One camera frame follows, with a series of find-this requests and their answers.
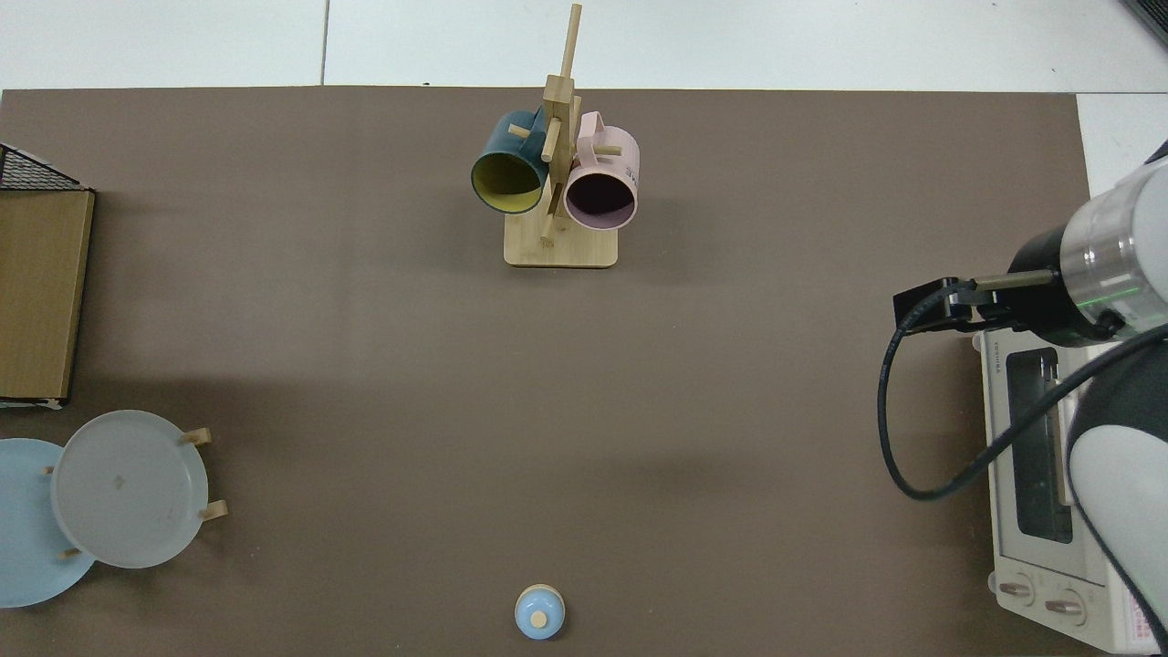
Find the light blue plate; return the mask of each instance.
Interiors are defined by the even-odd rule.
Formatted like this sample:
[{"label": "light blue plate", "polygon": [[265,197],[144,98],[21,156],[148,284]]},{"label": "light blue plate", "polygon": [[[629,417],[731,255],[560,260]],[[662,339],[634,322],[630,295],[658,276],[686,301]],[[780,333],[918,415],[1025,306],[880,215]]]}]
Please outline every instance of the light blue plate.
[{"label": "light blue plate", "polygon": [[58,595],[93,565],[84,552],[61,559],[72,547],[53,514],[53,477],[61,448],[32,438],[0,440],[0,608],[26,607]]}]

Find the small blue object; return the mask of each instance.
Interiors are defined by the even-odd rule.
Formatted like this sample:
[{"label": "small blue object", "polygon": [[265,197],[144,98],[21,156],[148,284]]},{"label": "small blue object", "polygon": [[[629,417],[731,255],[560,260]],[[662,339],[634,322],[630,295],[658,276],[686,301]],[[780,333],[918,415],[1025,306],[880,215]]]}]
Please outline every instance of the small blue object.
[{"label": "small blue object", "polygon": [[564,599],[548,585],[527,587],[515,603],[515,624],[528,638],[551,638],[564,627]]},{"label": "small blue object", "polygon": [[61,559],[72,544],[61,532],[49,498],[61,448],[30,438],[0,441],[0,609],[43,602],[93,565],[81,554]]}]

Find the mug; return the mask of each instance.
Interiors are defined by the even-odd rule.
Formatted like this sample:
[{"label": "mug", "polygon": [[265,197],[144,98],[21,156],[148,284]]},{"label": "mug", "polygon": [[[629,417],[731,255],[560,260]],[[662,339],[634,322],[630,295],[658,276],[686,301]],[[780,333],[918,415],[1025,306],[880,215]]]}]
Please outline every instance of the mug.
[{"label": "mug", "polygon": [[628,132],[604,125],[600,112],[580,117],[579,165],[568,174],[564,209],[585,228],[616,230],[637,214],[641,151]]},{"label": "mug", "polygon": [[548,164],[540,159],[547,138],[543,108],[507,112],[471,167],[471,187],[484,203],[507,213],[524,213],[540,202]]}]

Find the white floor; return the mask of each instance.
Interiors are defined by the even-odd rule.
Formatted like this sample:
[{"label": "white floor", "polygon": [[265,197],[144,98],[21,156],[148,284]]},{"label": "white floor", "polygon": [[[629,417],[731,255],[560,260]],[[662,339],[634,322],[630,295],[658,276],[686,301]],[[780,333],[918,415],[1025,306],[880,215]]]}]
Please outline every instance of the white floor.
[{"label": "white floor", "polygon": [[[572,75],[585,89],[1079,94],[1092,193],[1168,138],[1168,47],[1117,0],[584,5]],[[0,0],[0,89],[542,87],[558,70],[569,6]]]}]

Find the dark green mug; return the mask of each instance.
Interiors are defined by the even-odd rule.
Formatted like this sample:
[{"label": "dark green mug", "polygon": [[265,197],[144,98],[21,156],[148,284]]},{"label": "dark green mug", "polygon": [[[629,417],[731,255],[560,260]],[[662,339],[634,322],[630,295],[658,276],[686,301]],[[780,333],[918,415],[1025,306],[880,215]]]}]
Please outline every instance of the dark green mug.
[{"label": "dark green mug", "polygon": [[[513,125],[528,134],[515,134]],[[499,119],[471,167],[471,186],[484,203],[502,213],[520,214],[540,202],[548,180],[548,164],[540,159],[547,134],[543,108],[507,112]]]}]

